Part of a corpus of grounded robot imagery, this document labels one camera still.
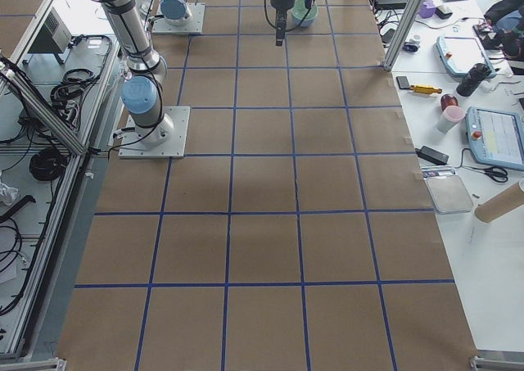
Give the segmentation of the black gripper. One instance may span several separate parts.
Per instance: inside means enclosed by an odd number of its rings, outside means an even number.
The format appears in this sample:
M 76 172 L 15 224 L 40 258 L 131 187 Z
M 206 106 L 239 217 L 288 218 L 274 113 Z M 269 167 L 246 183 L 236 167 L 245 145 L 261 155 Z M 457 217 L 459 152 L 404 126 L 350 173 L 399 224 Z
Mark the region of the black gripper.
M 282 46 L 286 36 L 287 12 L 294 6 L 295 0 L 271 0 L 275 10 L 275 45 Z

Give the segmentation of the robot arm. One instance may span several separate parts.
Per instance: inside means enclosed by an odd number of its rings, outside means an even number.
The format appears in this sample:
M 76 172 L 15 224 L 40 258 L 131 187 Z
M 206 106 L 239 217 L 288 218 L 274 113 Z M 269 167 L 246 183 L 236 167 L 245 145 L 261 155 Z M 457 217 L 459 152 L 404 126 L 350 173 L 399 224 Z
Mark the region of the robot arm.
M 138 141 L 148 147 L 162 144 L 174 127 L 163 105 L 165 59 L 154 49 L 135 0 L 97 1 L 102 4 L 132 72 L 124 84 L 122 101 L 134 121 Z
M 187 0 L 160 0 L 160 13 L 173 26 L 186 25 L 192 17 Z

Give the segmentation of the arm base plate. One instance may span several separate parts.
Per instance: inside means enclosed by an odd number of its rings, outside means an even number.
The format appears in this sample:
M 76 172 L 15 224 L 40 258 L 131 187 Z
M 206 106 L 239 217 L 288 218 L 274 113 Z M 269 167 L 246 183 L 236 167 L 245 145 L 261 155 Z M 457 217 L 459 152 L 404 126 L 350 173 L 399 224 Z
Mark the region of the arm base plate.
M 188 3 L 184 18 L 166 19 L 159 12 L 153 21 L 153 34 L 198 35 L 202 33 L 206 5 L 204 3 Z
M 187 140 L 190 106 L 165 106 L 164 119 L 149 134 L 149 130 L 136 127 L 131 115 L 127 127 L 134 131 L 125 133 L 119 157 L 123 159 L 183 158 Z

